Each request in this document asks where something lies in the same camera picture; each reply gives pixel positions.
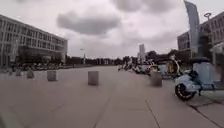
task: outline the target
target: scooter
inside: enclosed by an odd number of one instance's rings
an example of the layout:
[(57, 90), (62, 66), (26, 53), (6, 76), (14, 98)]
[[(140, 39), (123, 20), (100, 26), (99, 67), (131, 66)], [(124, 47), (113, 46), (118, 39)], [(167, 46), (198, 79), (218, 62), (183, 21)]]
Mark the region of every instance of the scooter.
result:
[(182, 101), (192, 99), (198, 92), (224, 90), (224, 84), (215, 81), (215, 72), (207, 58), (193, 58), (190, 60), (193, 69), (175, 80), (175, 94)]

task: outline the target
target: concrete block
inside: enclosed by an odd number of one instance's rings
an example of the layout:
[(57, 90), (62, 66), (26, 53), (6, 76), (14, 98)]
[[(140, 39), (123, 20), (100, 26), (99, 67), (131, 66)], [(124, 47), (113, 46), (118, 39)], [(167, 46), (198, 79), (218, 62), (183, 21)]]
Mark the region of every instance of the concrete block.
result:
[(28, 79), (32, 79), (32, 78), (34, 78), (34, 73), (33, 73), (33, 70), (32, 70), (32, 69), (29, 69), (29, 70), (27, 71), (27, 78), (28, 78)]
[(98, 85), (99, 84), (99, 72), (98, 71), (89, 71), (88, 72), (88, 84), (89, 85)]
[(16, 69), (16, 76), (21, 76), (21, 69)]
[(158, 71), (153, 71), (151, 74), (151, 85), (162, 86), (162, 73)]
[(57, 81), (57, 72), (55, 70), (47, 71), (47, 80), (48, 81)]
[(13, 74), (13, 71), (12, 71), (12, 69), (10, 68), (9, 69), (9, 75), (11, 76)]

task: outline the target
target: tire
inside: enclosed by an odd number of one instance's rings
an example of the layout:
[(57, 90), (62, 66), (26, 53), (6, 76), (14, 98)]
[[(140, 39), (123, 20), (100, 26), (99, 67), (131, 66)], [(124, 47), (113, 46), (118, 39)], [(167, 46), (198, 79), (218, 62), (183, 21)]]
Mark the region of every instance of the tire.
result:
[(191, 100), (196, 92), (187, 92), (186, 87), (183, 84), (176, 85), (175, 94), (182, 101)]

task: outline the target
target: flag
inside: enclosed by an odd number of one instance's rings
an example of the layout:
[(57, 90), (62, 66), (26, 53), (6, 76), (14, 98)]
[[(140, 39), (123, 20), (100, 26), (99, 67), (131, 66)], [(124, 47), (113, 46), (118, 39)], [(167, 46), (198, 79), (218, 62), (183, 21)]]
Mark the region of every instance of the flag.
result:
[(198, 53), (198, 41), (199, 41), (199, 15), (197, 11), (197, 6), (188, 1), (184, 1), (186, 11), (189, 19), (189, 37), (190, 37), (190, 49), (191, 55)]

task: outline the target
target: sky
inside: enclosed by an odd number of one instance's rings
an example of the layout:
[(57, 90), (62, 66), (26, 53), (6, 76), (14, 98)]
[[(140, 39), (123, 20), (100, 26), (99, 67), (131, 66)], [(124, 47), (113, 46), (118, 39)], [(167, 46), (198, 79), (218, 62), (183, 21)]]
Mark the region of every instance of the sky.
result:
[[(224, 10), (223, 0), (188, 1), (201, 22)], [(0, 0), (0, 14), (64, 37), (68, 55), (90, 58), (136, 56), (142, 43), (167, 53), (188, 30), (183, 0)]]

